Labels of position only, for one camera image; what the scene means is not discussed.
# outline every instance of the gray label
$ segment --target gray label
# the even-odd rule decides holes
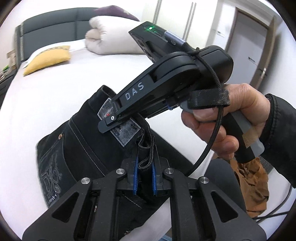
[[[99,110],[98,117],[102,120],[113,113],[112,102],[111,99],[108,98]],[[119,141],[119,143],[125,147],[140,129],[141,127],[133,119],[129,119],[128,121],[110,130],[110,132]]]

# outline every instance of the purple pillow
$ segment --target purple pillow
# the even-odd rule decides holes
[[[97,16],[114,16],[114,17],[128,18],[138,22],[140,21],[135,16],[131,15],[129,12],[115,5],[97,8],[95,9],[95,12]]]

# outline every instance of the hand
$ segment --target hand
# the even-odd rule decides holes
[[[243,115],[251,122],[258,137],[261,136],[270,112],[269,100],[259,91],[248,84],[225,85],[229,91],[230,106],[224,108],[223,116],[229,112],[241,110]],[[183,111],[181,114],[184,125],[191,128],[203,141],[208,142],[215,123],[202,123],[217,119],[217,108],[193,110],[193,114]],[[226,134],[225,128],[220,127],[212,146],[219,157],[230,160],[237,151],[239,142],[234,136]]]

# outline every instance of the device grip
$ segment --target device grip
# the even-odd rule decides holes
[[[224,116],[222,125],[227,135],[234,136],[239,141],[239,148],[234,153],[237,162],[247,163],[263,153],[263,144],[259,141],[251,123],[240,110]]]

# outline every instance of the rolled white comforter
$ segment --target rolled white comforter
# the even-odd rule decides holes
[[[92,27],[85,34],[86,48],[96,54],[144,54],[136,41],[128,33],[140,25],[127,18],[97,16],[89,20]]]

